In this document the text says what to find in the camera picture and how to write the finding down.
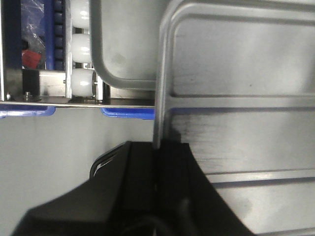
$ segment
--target red label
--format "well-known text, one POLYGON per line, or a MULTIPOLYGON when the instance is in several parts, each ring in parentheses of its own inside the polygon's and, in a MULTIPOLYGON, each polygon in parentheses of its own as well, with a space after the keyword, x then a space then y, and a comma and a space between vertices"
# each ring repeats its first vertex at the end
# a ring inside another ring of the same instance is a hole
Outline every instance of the red label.
POLYGON ((22 63, 23 66, 27 66, 31 69, 36 69, 41 59, 41 54, 32 52, 30 50, 24 50, 22 52, 22 63))

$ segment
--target bolt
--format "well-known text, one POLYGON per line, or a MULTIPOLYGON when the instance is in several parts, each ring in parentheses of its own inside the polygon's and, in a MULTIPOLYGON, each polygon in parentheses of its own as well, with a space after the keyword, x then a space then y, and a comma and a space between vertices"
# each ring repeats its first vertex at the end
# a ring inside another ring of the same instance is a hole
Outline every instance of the bolt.
POLYGON ((7 92, 7 93, 6 93, 6 99, 7 99, 7 100, 11 100, 11 94, 10 94, 10 92, 7 92))
POLYGON ((31 92, 25 92, 24 99, 28 102, 32 99, 31 92))

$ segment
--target black device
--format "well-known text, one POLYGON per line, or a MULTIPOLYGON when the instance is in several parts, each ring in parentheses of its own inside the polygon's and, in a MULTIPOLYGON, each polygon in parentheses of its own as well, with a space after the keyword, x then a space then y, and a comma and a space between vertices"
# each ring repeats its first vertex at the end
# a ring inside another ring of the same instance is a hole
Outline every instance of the black device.
POLYGON ((188 144, 126 142, 90 179, 30 209, 12 236, 252 236, 198 166, 188 144))

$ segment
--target stainless steel tray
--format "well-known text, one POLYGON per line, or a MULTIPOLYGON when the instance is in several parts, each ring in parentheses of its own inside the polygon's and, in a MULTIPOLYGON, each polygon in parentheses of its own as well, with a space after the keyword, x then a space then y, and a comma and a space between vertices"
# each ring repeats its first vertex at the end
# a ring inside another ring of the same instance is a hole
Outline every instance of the stainless steel tray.
POLYGON ((169 0, 92 0, 93 65, 115 88, 154 90, 158 29, 169 0))
POLYGON ((256 234, 315 235, 315 5, 290 2, 174 0, 160 28, 154 144, 256 234))

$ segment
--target plastic bag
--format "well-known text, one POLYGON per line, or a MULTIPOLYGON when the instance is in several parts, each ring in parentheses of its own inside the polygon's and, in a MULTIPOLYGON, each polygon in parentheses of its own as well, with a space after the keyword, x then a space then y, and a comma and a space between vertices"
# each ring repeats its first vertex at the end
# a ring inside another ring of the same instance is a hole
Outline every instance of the plastic bag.
POLYGON ((28 49, 22 52, 24 67, 45 69, 44 0, 21 0, 22 39, 28 49))

